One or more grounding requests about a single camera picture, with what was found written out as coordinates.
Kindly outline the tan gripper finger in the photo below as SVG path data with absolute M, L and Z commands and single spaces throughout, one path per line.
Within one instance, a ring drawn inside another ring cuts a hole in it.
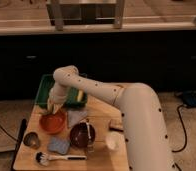
M 63 107 L 63 104 L 54 104 L 53 105 L 53 114 L 57 113 Z
M 47 100 L 47 111 L 49 112 L 53 111 L 53 103 L 50 99 Z

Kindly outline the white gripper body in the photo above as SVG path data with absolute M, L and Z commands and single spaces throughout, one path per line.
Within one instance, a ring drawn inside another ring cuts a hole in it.
M 55 83 L 49 92 L 49 99 L 54 104 L 63 104 L 66 101 L 69 88 Z

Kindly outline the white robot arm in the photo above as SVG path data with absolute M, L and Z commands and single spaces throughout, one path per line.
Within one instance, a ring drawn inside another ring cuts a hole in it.
M 120 110 L 130 171 L 176 171 L 161 104 L 150 86 L 99 82 L 80 76 L 73 65 L 57 68 L 53 79 L 53 104 L 63 104 L 67 88 L 73 87 Z

